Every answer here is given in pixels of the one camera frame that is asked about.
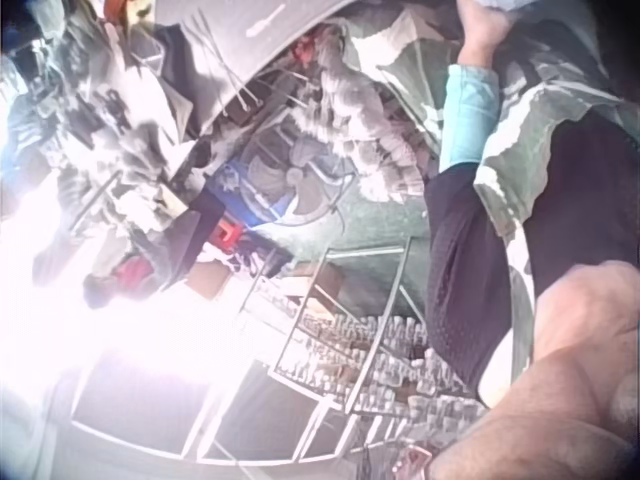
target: bright light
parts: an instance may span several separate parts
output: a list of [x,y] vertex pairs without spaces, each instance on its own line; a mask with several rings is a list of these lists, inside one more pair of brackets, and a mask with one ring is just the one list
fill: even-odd
[[0,379],[29,404],[69,368],[91,365],[107,349],[149,371],[167,372],[221,389],[243,375],[250,354],[231,324],[232,308],[175,286],[143,303],[116,301],[89,310],[81,284],[99,240],[87,242],[47,288],[31,284],[33,257],[59,221],[55,176],[27,194],[0,231]]

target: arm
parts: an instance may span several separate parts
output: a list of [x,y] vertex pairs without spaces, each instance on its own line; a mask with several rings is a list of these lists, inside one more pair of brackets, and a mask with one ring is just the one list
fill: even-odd
[[465,41],[458,63],[449,68],[440,172],[461,163],[480,163],[485,143],[498,122],[498,76],[492,70],[498,45],[514,18],[459,0]]

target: person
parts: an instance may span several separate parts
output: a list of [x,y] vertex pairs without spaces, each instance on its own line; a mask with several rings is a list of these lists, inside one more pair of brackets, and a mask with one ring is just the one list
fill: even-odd
[[[494,56],[517,17],[475,0],[458,0],[458,10],[464,44],[449,69],[439,174],[425,185],[426,319],[433,348],[492,407],[511,383],[510,272],[473,184],[500,114]],[[621,128],[595,112],[559,125],[547,176],[524,223],[536,298],[578,264],[639,265],[640,155]]]
[[574,268],[547,289],[534,363],[425,477],[639,478],[639,292],[640,273],[621,262]]
[[104,308],[116,297],[145,300],[182,279],[224,215],[224,205],[206,189],[157,238],[130,229],[135,250],[106,275],[89,274],[83,282],[91,309]]

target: hand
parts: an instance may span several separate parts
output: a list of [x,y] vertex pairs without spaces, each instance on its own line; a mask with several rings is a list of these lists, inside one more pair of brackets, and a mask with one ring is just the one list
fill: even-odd
[[491,68],[493,54],[513,28],[517,14],[483,7],[476,0],[458,0],[458,13],[464,29],[458,63]]

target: metal rod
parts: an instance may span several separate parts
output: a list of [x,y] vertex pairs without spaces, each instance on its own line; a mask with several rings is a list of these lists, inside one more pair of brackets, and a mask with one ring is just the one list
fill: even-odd
[[73,220],[73,223],[71,224],[71,226],[69,227],[69,231],[73,232],[76,227],[78,226],[78,224],[84,219],[84,216],[89,213],[89,210],[91,210],[91,207],[93,207],[93,205],[98,201],[98,199],[104,194],[104,192],[107,191],[107,188],[109,188],[109,186],[117,179],[120,177],[120,175],[122,174],[122,172],[120,170],[118,170],[117,172],[115,172],[113,175],[111,175],[111,177],[109,177],[109,180],[107,180],[104,185],[102,185],[98,190],[96,190],[96,193],[89,199],[89,201],[87,202],[87,204],[82,207],[82,210],[80,210],[80,213],[78,213],[78,215],[76,215],[76,218]]
[[361,418],[362,417],[360,417],[360,415],[349,416],[347,425],[344,427],[342,436],[340,437],[338,445],[336,445],[336,449],[334,451],[336,457],[342,458],[353,445],[353,439],[356,433],[358,433],[357,427]]
[[345,315],[357,320],[358,322],[360,322],[360,323],[362,323],[364,325],[364,322],[362,321],[362,319],[360,319],[359,317],[356,317],[353,313],[351,313],[349,310],[347,310],[346,307],[344,307],[340,302],[338,302],[335,298],[333,298],[333,296],[328,294],[326,292],[326,290],[323,289],[320,285],[314,285],[313,288],[315,288],[321,295],[323,295],[327,300],[329,300],[331,303],[333,303],[334,306],[336,306],[340,310],[342,310],[342,313],[344,313]]
[[254,78],[254,80],[258,83],[260,83],[261,85],[264,85],[265,87],[268,87],[271,89],[272,92],[276,92],[279,93],[280,95],[285,96],[286,98],[288,98],[289,100],[291,100],[294,103],[297,103],[299,106],[301,106],[302,108],[309,108],[309,105],[307,105],[306,103],[304,103],[302,100],[297,99],[296,97],[294,97],[293,95],[288,94],[287,92],[285,92],[284,90],[280,90],[277,87],[274,87],[273,85],[271,85],[268,82],[265,82],[264,80],[260,80],[259,78]]
[[365,445],[371,445],[373,443],[383,420],[384,418],[382,417],[382,415],[376,415],[376,418],[373,419],[373,423],[371,424],[371,427],[369,427],[367,437],[364,440]]
[[[357,322],[361,323],[362,325],[366,325],[366,323],[360,318],[360,317],[356,317],[354,314],[352,314],[349,310],[347,310],[346,307],[344,307],[340,302],[338,302],[335,298],[333,298],[329,293],[327,293],[322,287],[320,287],[319,285],[314,285],[314,288],[320,292],[322,295],[324,295],[324,297],[329,300],[331,303],[333,303],[336,307],[338,307],[340,310],[342,310],[342,312],[345,315],[348,315],[349,317],[355,319]],[[410,362],[404,358],[402,355],[400,355],[398,352],[396,352],[395,350],[387,347],[384,343],[380,346],[380,350],[382,350],[384,353],[391,355],[392,357],[394,357],[396,360],[401,361],[402,363],[406,364],[406,365],[410,365]]]
[[336,260],[339,258],[370,257],[374,255],[394,255],[402,253],[403,251],[404,247],[402,245],[361,248],[357,250],[334,250],[329,255],[327,255],[327,260]]
[[416,302],[413,301],[413,298],[411,298],[411,296],[409,295],[409,292],[407,292],[407,289],[404,288],[404,285],[400,285],[400,293],[409,304],[409,307],[411,307],[411,310],[413,310],[413,313],[416,314],[416,317],[418,317],[418,320],[420,320],[420,322],[422,322],[422,324],[426,327],[427,322],[424,318],[423,313],[420,311],[420,309],[416,305]]
[[273,364],[272,370],[274,370],[274,371],[275,371],[276,368],[278,368],[278,365],[282,361],[282,357],[284,356],[284,352],[287,350],[287,347],[289,346],[289,343],[291,342],[291,339],[293,338],[293,333],[295,332],[296,327],[298,326],[298,323],[300,323],[300,320],[302,319],[302,315],[304,314],[304,310],[307,307],[307,302],[309,301],[309,298],[311,298],[311,292],[313,292],[313,286],[318,281],[318,276],[320,275],[320,272],[322,271],[322,268],[324,267],[324,264],[327,261],[327,253],[329,253],[329,250],[330,250],[329,247],[327,247],[324,250],[324,252],[322,254],[322,257],[320,257],[320,261],[318,262],[318,266],[316,267],[316,271],[313,272],[313,277],[311,277],[311,283],[309,284],[309,287],[307,288],[307,293],[305,293],[304,298],[302,299],[302,303],[300,304],[300,308],[298,308],[298,311],[296,312],[296,316],[295,316],[295,319],[293,321],[293,325],[291,325],[291,330],[289,331],[289,335],[287,335],[287,339],[284,342],[284,346],[283,346],[282,350],[280,351],[280,354],[278,355],[278,359]]
[[347,398],[345,404],[345,413],[349,414],[353,411],[358,396],[360,395],[360,390],[362,390],[362,386],[364,385],[365,380],[369,376],[369,371],[373,366],[373,362],[375,361],[376,354],[382,345],[382,340],[384,338],[384,332],[387,329],[387,324],[389,323],[389,318],[391,318],[391,311],[393,310],[393,306],[396,303],[396,297],[398,296],[398,290],[400,289],[400,282],[402,281],[402,275],[404,274],[404,269],[407,265],[407,260],[409,259],[409,250],[411,249],[411,241],[412,237],[407,238],[407,242],[404,246],[404,253],[400,259],[400,263],[398,264],[398,269],[396,270],[396,277],[393,280],[393,286],[391,287],[391,292],[389,293],[389,298],[387,300],[387,305],[385,306],[384,313],[382,314],[382,320],[378,325],[378,331],[376,332],[376,336],[373,339],[373,343],[371,348],[369,349],[369,353],[367,354],[367,358],[364,361],[364,365],[362,366],[362,370],[360,371],[360,376],[358,380],[356,380],[356,384]]
[[[307,398],[315,400],[316,402],[322,401],[327,395],[333,395],[327,392],[320,390],[319,388],[314,388],[310,385],[303,384],[302,382],[293,380],[292,378],[287,378],[279,372],[270,371],[269,376],[274,380],[282,383],[283,385],[289,387],[290,389],[304,395]],[[335,400],[331,400],[331,408],[334,410],[342,411],[342,405],[338,404]]]
[[302,432],[302,435],[300,436],[300,440],[298,441],[298,446],[293,453],[293,457],[291,458],[294,463],[300,461],[309,451],[309,447],[311,447],[311,443],[324,423],[324,419],[327,417],[329,409],[333,403],[332,396],[327,395],[318,402],[318,405],[316,405],[304,432]]
[[349,355],[346,352],[343,352],[342,350],[340,350],[339,348],[334,347],[333,345],[331,345],[329,342],[323,340],[322,338],[320,338],[320,336],[316,335],[315,333],[307,330],[306,327],[303,327],[302,325],[298,325],[298,330],[300,330],[302,333],[304,333],[305,335],[310,336],[311,338],[313,338],[314,341],[318,342],[321,345],[324,345],[325,347],[327,347],[329,350],[333,350],[335,353],[342,355],[343,357],[348,358],[349,360],[353,360],[355,361],[355,358],[353,358],[351,355]]
[[[238,313],[236,313],[236,319],[242,313],[242,311],[246,308],[247,302],[249,301],[249,297],[253,294],[253,292],[255,291],[256,287],[258,286],[258,283],[260,282],[260,278],[262,278],[262,274],[267,269],[267,265],[269,264],[269,262],[271,262],[271,258],[275,255],[275,253],[276,253],[276,249],[274,248],[273,250],[271,250],[269,252],[269,255],[267,255],[266,260],[264,261],[264,263],[260,267],[260,270],[258,270],[256,278],[254,278],[253,282],[251,282],[251,287],[249,288],[249,291],[247,292],[247,295],[244,297],[244,300],[242,300],[242,303],[240,304],[240,308],[238,308]],[[246,324],[247,324],[246,321],[243,322],[242,326],[240,327],[240,330],[244,330],[244,327],[245,327]]]

